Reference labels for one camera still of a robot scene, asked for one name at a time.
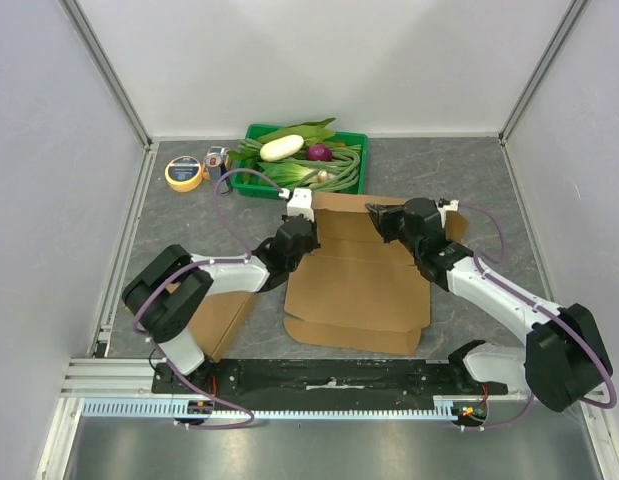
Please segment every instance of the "cardboard box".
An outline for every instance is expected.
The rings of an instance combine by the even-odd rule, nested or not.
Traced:
[[[430,283],[400,242],[385,244],[366,203],[405,200],[317,193],[313,209],[321,248],[290,275],[284,325],[301,343],[409,355],[430,323]],[[460,241],[468,226],[447,216],[447,237]]]
[[[205,297],[189,322],[189,330],[205,356],[220,361],[256,303],[256,294],[222,293]]]

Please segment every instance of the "speckled gray surface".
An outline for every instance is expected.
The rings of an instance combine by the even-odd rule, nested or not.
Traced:
[[[232,141],[162,142],[138,225],[126,281],[136,276],[172,243],[202,255],[234,255],[240,247],[224,230],[211,208],[211,184],[190,193],[176,193],[164,179],[167,163],[180,155],[202,159],[212,144]],[[495,138],[371,139],[367,157],[366,193],[397,197],[458,198],[482,205],[500,219],[510,244],[500,273],[532,292],[542,292],[540,276],[524,228],[520,208]],[[221,209],[256,246],[280,224],[283,203],[249,198],[237,192],[222,197]],[[489,219],[463,211],[471,221],[466,245],[499,248]],[[385,358],[364,351],[303,345],[291,339],[282,324],[285,287],[262,294],[226,353],[231,358]],[[484,339],[517,345],[515,337],[477,307],[437,287],[431,293],[431,326],[423,331],[414,357],[442,359],[466,342]],[[131,315],[122,304],[116,313],[109,356],[145,357],[151,351],[131,330]]]

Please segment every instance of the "green plastic tray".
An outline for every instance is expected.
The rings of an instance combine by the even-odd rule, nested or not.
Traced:
[[[263,135],[276,131],[279,128],[280,127],[276,125],[254,123],[249,126],[245,138],[257,140]],[[369,138],[361,133],[336,132],[336,135],[329,138],[329,141],[344,142],[345,145],[362,145],[360,151],[360,175],[358,176],[358,183],[341,190],[339,193],[364,193]],[[242,167],[242,162],[238,162],[236,166],[238,168]],[[240,192],[240,195],[245,195],[247,197],[278,198],[278,191],[270,186],[258,185],[258,178],[255,175],[252,175],[249,183],[243,183],[242,175],[234,175],[231,179],[231,184]]]

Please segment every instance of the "gray countertop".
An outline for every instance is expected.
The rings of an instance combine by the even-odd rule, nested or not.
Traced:
[[[234,147],[235,141],[161,142],[127,266],[125,284],[166,246],[180,243],[201,255],[238,255],[211,207],[212,184],[177,193],[164,179],[167,163],[180,155],[204,158],[211,145]],[[366,193],[396,197],[457,198],[481,205],[501,221],[510,256],[498,271],[534,293],[543,293],[531,244],[507,167],[496,138],[371,139],[367,157]],[[284,204],[243,197],[234,191],[221,197],[221,209],[255,247],[280,225]],[[490,220],[463,211],[471,222],[465,244],[497,252],[499,240]],[[259,295],[256,306],[226,353],[230,358],[386,358],[365,351],[303,345],[291,339],[282,324],[285,287]],[[431,292],[431,326],[423,330],[413,356],[444,359],[473,339],[517,345],[500,323],[437,287]],[[120,302],[116,312],[110,357],[145,357],[149,344],[131,330],[132,316]]]
[[[520,408],[491,402],[490,422]],[[512,428],[464,435],[418,420],[256,420],[188,432],[164,418],[83,416],[64,478],[601,480],[580,407],[565,413],[535,405]]]

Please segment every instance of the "white eggplant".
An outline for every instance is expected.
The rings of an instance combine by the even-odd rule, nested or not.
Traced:
[[[265,143],[260,149],[260,158],[265,162],[276,162],[290,157],[302,148],[305,143],[300,135],[287,135],[286,137]]]

